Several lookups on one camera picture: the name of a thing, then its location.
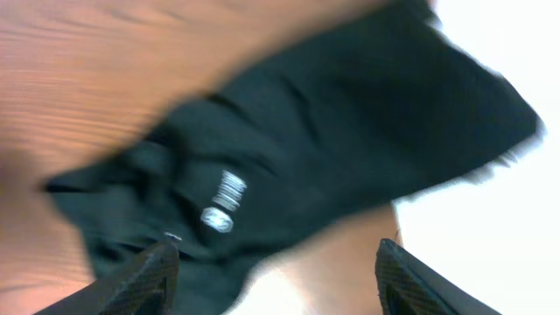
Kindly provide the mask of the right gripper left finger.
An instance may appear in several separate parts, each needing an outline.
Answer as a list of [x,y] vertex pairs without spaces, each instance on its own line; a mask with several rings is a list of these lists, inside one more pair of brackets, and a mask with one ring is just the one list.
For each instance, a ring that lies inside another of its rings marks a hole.
[[158,242],[36,315],[169,315],[178,273],[177,246]]

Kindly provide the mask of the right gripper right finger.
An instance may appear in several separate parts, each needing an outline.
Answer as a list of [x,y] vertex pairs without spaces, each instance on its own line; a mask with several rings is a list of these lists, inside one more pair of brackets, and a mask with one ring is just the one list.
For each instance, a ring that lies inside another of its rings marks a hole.
[[500,315],[388,238],[380,240],[375,276],[383,315]]

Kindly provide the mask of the black t-shirt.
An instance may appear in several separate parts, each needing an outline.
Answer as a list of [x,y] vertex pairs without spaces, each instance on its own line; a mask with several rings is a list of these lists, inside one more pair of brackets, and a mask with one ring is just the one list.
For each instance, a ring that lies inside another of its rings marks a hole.
[[392,1],[178,105],[131,147],[45,186],[106,276],[180,238],[177,314],[225,312],[250,270],[335,221],[463,177],[540,117]]

